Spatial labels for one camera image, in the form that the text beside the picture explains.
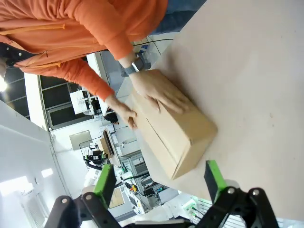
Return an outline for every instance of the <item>white tabletop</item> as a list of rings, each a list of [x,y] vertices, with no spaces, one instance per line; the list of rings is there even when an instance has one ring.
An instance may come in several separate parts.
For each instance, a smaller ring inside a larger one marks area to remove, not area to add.
[[[154,181],[209,199],[205,160],[215,159],[242,190],[263,188],[277,217],[304,220],[303,12],[298,0],[208,0],[190,20],[154,68],[218,135],[197,168],[174,181],[139,140]]]

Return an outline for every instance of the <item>white wall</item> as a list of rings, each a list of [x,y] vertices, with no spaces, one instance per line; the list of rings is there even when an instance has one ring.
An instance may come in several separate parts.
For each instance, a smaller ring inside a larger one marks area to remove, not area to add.
[[[6,197],[0,194],[0,227],[31,228],[19,199],[15,194],[10,194]]]
[[[39,78],[37,75],[24,74],[25,89],[28,100],[28,110],[31,122],[46,130],[42,101],[40,99]]]
[[[26,176],[51,210],[55,199],[66,192],[51,154],[48,132],[3,102],[0,102],[0,110],[0,182]],[[53,170],[53,175],[43,178],[41,171],[49,168]],[[2,198],[0,203],[0,208],[5,211],[0,213],[2,221],[7,211],[15,208],[16,202],[10,203],[8,198]],[[15,222],[16,218],[23,217],[21,210],[16,207],[16,213],[6,216],[5,220]]]
[[[110,122],[105,120],[94,122],[92,119],[51,131],[54,151],[72,198],[80,195],[88,169],[81,151],[73,151],[69,136],[89,130],[92,139],[100,137],[99,127],[103,124],[108,125]]]

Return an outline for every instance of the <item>blue jeans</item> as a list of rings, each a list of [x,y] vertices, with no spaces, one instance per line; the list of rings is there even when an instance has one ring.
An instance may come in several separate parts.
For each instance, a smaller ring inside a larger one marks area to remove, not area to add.
[[[151,35],[179,32],[206,0],[169,0],[167,12]]]

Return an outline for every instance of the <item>cable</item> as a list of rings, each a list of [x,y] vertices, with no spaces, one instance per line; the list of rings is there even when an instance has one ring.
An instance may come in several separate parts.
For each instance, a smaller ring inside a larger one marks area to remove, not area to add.
[[[119,129],[123,129],[123,128],[126,128],[126,127],[129,127],[129,126],[125,126],[125,127],[120,127],[120,128],[117,128],[117,129],[115,129],[115,127],[114,127],[114,132],[116,132],[117,130],[119,130]]]
[[[122,185],[123,185],[123,182],[119,182],[118,184],[115,185],[114,188],[116,189],[116,188],[118,188],[118,187],[120,187],[120,186],[122,186]]]
[[[138,192],[138,193],[141,194],[142,196],[145,196],[145,195],[143,195],[139,190],[136,190],[136,192]]]
[[[79,145],[80,146],[80,145]],[[81,149],[80,149],[81,150]],[[89,146],[89,149],[87,150],[87,155],[89,155],[89,151],[90,151],[90,146]],[[82,153],[82,151],[81,151]],[[90,168],[87,166],[86,162],[85,162],[85,165],[86,165],[86,168],[89,170]]]
[[[144,158],[142,158],[142,161],[141,161],[141,158],[139,158],[139,162],[141,163],[141,164],[145,164],[146,162],[144,161]]]
[[[156,49],[157,49],[157,51],[158,51],[158,53],[160,54],[160,55],[162,55],[161,54],[161,52],[159,51],[159,49],[158,49],[158,47],[157,47],[157,45],[155,44],[155,42],[154,42],[154,40],[150,37],[150,36],[148,36],[152,41],[153,41],[153,43],[154,43],[154,45],[155,45],[155,47],[156,47]]]
[[[86,142],[89,142],[89,141],[93,141],[94,139],[90,139],[90,140],[87,140],[87,141],[81,142],[80,144],[83,144],[83,143],[86,143]]]
[[[126,179],[123,179],[123,181],[126,181],[126,180],[128,180],[128,179],[135,179],[135,178],[143,177],[143,176],[145,176],[145,175],[147,175],[147,174],[149,174],[149,173],[146,172],[146,173],[144,173],[144,174],[141,174],[141,175],[138,175],[138,176],[135,176],[135,177],[128,177],[128,178],[126,178]]]
[[[199,216],[197,216],[197,215],[195,215],[194,217],[197,218],[197,219],[199,219],[199,220],[202,220],[202,218],[199,217]]]
[[[139,46],[139,45],[144,45],[144,44],[150,44],[150,43],[159,42],[159,41],[164,41],[164,40],[173,40],[173,39],[152,40],[152,41],[144,42],[144,43],[141,43],[141,44],[133,44],[133,46]]]
[[[200,213],[202,216],[204,216],[203,213],[201,213],[199,210],[197,210],[195,207],[192,207],[193,210],[195,210],[196,212]]]
[[[153,181],[151,184],[145,184],[143,186],[144,189],[148,188],[148,187],[151,187],[155,182]]]
[[[147,177],[149,177],[149,176],[150,176],[149,174],[147,174],[146,177],[144,176],[144,178],[141,179],[141,183],[142,183]]]

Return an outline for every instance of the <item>bolt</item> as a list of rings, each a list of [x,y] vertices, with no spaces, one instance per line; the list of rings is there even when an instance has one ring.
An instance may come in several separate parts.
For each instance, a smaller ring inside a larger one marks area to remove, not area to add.
[[[260,191],[257,190],[257,189],[253,190],[253,192],[252,192],[252,194],[253,194],[254,196],[257,196],[259,193],[260,193]]]
[[[87,195],[87,196],[85,197],[85,199],[86,199],[86,200],[90,200],[90,199],[92,199],[92,196],[91,196],[91,195]]]
[[[234,193],[234,188],[230,188],[230,189],[228,189],[228,194],[233,194]]]

